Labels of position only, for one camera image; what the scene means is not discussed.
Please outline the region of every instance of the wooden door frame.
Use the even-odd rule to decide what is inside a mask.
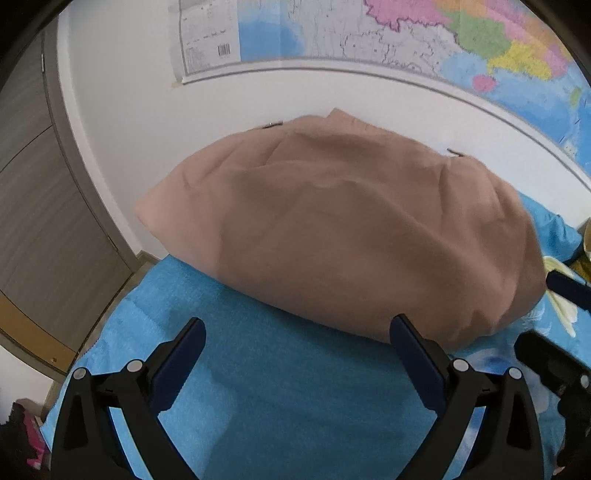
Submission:
[[[0,346],[57,382],[63,382],[76,352],[42,330],[0,292]]]
[[[44,62],[43,82],[45,85],[47,105],[49,106],[49,114],[57,141],[60,145],[68,169],[70,170],[70,174],[72,175],[72,178],[74,178],[74,182],[76,183],[78,190],[80,190],[82,198],[84,198],[92,215],[117,250],[119,256],[132,273],[135,273],[141,267],[141,263],[129,247],[123,235],[121,235],[121,232],[115,225],[109,211],[106,209],[105,204],[100,198],[100,195],[86,170],[86,166],[84,165],[84,161],[78,150],[78,145],[76,144],[76,139],[74,138],[70,120],[66,112],[64,97],[61,92],[57,64],[57,21],[57,18],[53,19],[53,21],[45,28],[41,39],[41,51],[43,52]]]

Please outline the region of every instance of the pillow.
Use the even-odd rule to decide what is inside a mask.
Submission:
[[[343,112],[231,135],[138,204],[169,253],[326,326],[389,342],[393,316],[444,348],[526,314],[544,269],[517,192]]]

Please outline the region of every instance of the floor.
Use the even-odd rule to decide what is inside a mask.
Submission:
[[[101,316],[100,320],[97,322],[95,328],[92,330],[92,332],[90,333],[90,335],[86,339],[86,342],[82,346],[80,353],[78,353],[76,360],[78,360],[82,355],[84,355],[88,350],[90,350],[91,347],[97,342],[97,340],[100,337],[100,333],[103,331],[103,328],[105,327],[107,320],[111,316],[111,313],[113,313],[113,311],[117,308],[117,305],[119,305],[121,300],[123,300],[123,298],[130,291],[132,291],[135,287],[137,287],[140,284],[140,282],[144,279],[146,273],[148,273],[150,268],[152,268],[154,265],[155,265],[155,263],[153,261],[147,261],[146,263],[144,263],[144,265],[142,265],[139,268],[139,270],[135,274],[133,274],[131,276],[131,278],[125,283],[125,285],[123,285],[123,287],[121,288],[121,290],[119,291],[117,296],[113,299],[111,304],[107,307],[107,309],[105,310],[105,312]],[[49,390],[49,393],[47,395],[45,405],[43,408],[45,414],[47,414],[49,412],[49,410],[51,410],[53,405],[55,405],[55,403],[57,401],[57,397],[60,393],[60,389],[61,389],[61,383],[53,382],[53,385],[51,386],[51,389]]]

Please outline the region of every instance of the bed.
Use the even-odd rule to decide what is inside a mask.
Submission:
[[[573,258],[581,236],[535,201],[522,196],[522,202],[543,254]],[[173,408],[159,418],[199,478],[394,479],[433,424],[434,413],[423,408],[390,346],[262,304],[171,256],[123,299],[76,367],[118,371],[132,358],[147,358],[193,316],[205,322],[207,344]],[[563,321],[545,295],[505,330],[454,354],[502,373],[518,364],[517,336],[536,329],[591,365],[589,314],[579,310],[571,329]],[[549,478],[564,437],[558,398],[519,366],[538,414]],[[64,390],[42,428],[48,445]],[[120,411],[113,418],[135,475],[149,479]],[[460,473],[481,419],[476,411],[446,478]]]

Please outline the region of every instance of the barcode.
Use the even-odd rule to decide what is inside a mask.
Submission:
[[[223,45],[217,46],[217,54],[220,57],[225,57],[226,55],[230,55],[230,44],[224,43]]]

